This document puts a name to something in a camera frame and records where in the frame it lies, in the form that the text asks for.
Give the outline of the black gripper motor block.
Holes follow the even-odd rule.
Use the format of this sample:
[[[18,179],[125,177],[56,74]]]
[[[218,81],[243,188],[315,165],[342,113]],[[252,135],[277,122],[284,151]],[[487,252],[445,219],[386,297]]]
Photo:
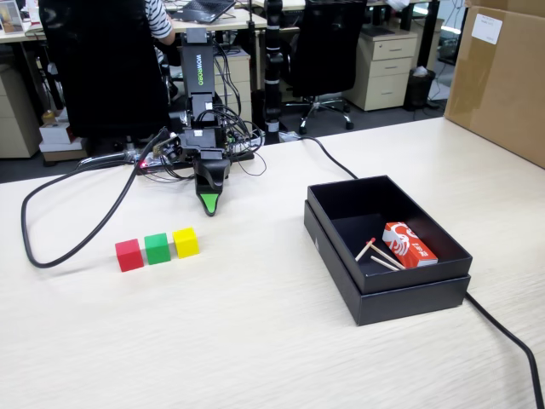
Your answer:
[[[224,181],[230,172],[230,160],[224,158],[222,148],[182,146],[177,159],[178,162],[185,164],[200,161],[194,165],[195,188],[207,216],[216,213]]]

